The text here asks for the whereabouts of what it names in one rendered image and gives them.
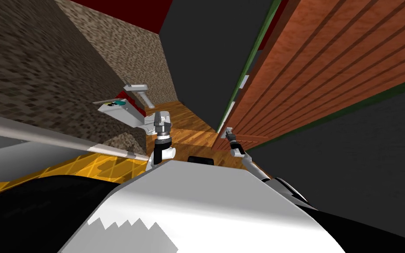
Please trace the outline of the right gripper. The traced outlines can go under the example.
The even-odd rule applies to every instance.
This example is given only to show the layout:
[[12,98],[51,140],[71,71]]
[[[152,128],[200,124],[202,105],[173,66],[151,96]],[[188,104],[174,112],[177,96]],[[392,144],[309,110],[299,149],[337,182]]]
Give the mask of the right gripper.
[[232,132],[232,128],[226,128],[225,130],[225,139],[229,142],[230,147],[238,144],[236,140],[236,135]]

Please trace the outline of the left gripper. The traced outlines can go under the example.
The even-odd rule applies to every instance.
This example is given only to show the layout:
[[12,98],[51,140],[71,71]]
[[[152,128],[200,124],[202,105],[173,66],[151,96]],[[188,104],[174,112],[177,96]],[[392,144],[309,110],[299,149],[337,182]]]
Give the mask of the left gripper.
[[161,119],[154,120],[154,127],[157,134],[157,138],[171,138],[171,120],[170,119]]

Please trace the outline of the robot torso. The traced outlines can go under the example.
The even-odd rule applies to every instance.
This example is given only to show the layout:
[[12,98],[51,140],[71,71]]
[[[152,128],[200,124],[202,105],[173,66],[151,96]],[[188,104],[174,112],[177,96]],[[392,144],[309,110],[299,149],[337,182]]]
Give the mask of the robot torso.
[[170,160],[115,187],[58,253],[345,253],[255,165]]

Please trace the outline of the orange wooden slatted door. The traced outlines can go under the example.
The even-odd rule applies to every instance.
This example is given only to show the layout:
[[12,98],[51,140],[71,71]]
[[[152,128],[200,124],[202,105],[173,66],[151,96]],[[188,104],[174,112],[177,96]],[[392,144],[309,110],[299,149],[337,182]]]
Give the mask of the orange wooden slatted door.
[[405,0],[282,0],[212,148],[247,150],[405,92]]

